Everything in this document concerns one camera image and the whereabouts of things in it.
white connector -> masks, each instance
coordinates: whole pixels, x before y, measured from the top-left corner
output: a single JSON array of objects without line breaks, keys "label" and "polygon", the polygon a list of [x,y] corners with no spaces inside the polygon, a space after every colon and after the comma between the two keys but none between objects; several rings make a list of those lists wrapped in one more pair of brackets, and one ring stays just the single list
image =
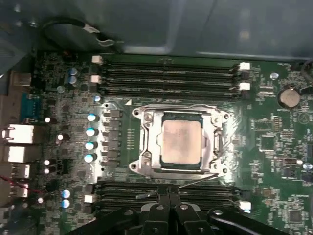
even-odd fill
[{"label": "white connector", "polygon": [[240,91],[249,91],[250,90],[250,83],[242,82],[239,84]]},{"label": "white connector", "polygon": [[250,63],[248,63],[248,62],[241,62],[239,64],[239,71],[245,71],[245,70],[250,70]]},{"label": "white connector", "polygon": [[99,75],[91,75],[90,82],[91,83],[98,83],[98,84],[100,84],[101,83],[101,76],[99,76]]},{"label": "white connector", "polygon": [[102,56],[101,55],[93,55],[91,62],[94,64],[99,64],[99,65],[103,64]]}]

integrated circuit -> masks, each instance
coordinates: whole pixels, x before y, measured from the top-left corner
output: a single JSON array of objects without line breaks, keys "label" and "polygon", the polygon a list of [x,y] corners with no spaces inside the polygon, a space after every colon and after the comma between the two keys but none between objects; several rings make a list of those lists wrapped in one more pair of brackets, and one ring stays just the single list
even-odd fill
[{"label": "integrated circuit", "polygon": [[162,161],[174,164],[198,164],[201,161],[202,128],[198,121],[166,120],[163,123]]},{"label": "integrated circuit", "polygon": [[299,223],[302,221],[301,211],[289,211],[289,222]]}]

cable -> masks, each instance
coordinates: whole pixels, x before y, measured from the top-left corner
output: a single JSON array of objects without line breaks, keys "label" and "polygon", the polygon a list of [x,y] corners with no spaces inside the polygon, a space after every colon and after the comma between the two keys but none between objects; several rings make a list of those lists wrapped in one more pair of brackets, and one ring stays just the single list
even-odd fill
[{"label": "cable", "polygon": [[0,175],[0,178],[3,179],[4,181],[9,182],[9,183],[12,184],[12,185],[16,185],[16,186],[18,186],[18,187],[20,187],[20,188],[24,188],[24,189],[26,189],[26,190],[28,190],[28,191],[30,191],[30,192],[42,193],[41,190],[38,190],[38,189],[31,189],[31,188],[25,187],[24,185],[21,185],[21,184],[19,184],[19,183],[17,183],[17,182],[14,182],[14,181],[12,181],[11,179],[6,178],[6,177],[4,177],[4,176],[2,176],[2,175]]},{"label": "cable", "polygon": [[306,79],[307,82],[313,83],[313,78],[305,71],[308,64],[313,63],[313,59],[307,60],[301,67],[301,75]]},{"label": "cable", "polygon": [[117,48],[115,47],[115,41],[111,37],[109,37],[103,32],[100,32],[98,29],[90,26],[89,24],[82,22],[80,20],[77,20],[77,19],[72,19],[72,18],[67,18],[67,17],[53,17],[53,18],[47,19],[41,25],[40,31],[41,31],[42,37],[45,38],[49,44],[51,44],[53,47],[57,48],[58,50],[64,50],[64,49],[59,44],[57,44],[53,39],[49,38],[46,33],[46,30],[49,27],[53,25],[57,25],[57,24],[70,24],[73,26],[80,27],[84,29],[85,31],[87,31],[88,33],[93,34],[98,44],[101,45],[102,47],[114,46],[113,49],[118,51]]}]

red wire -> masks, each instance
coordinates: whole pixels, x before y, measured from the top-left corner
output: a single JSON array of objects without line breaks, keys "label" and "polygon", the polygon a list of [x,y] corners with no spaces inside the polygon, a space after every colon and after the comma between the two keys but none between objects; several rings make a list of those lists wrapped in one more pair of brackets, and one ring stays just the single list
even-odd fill
[{"label": "red wire", "polygon": [[28,191],[30,191],[30,192],[42,193],[41,190],[28,188],[28,187],[26,187],[26,186],[24,186],[24,185],[21,185],[21,184],[19,184],[19,183],[16,183],[16,182],[12,181],[11,179],[6,178],[6,177],[4,177],[4,176],[2,176],[2,175],[0,175],[0,178],[3,179],[4,181],[9,182],[11,185],[16,185],[16,186],[18,186],[18,187],[20,187],[20,188],[24,188],[24,189],[26,189],[26,190],[28,190]]}]

chip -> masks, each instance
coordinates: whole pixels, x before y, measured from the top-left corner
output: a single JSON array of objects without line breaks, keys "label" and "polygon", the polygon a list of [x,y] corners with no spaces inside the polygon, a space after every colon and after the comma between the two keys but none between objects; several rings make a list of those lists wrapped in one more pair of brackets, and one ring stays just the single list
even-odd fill
[{"label": "chip", "polygon": [[166,120],[163,123],[162,161],[198,164],[201,161],[202,128],[198,121]]},{"label": "chip", "polygon": [[261,150],[274,151],[275,138],[274,136],[261,136]]},{"label": "chip", "polygon": [[301,222],[302,221],[301,211],[290,211],[289,212],[289,221],[290,222]]}]

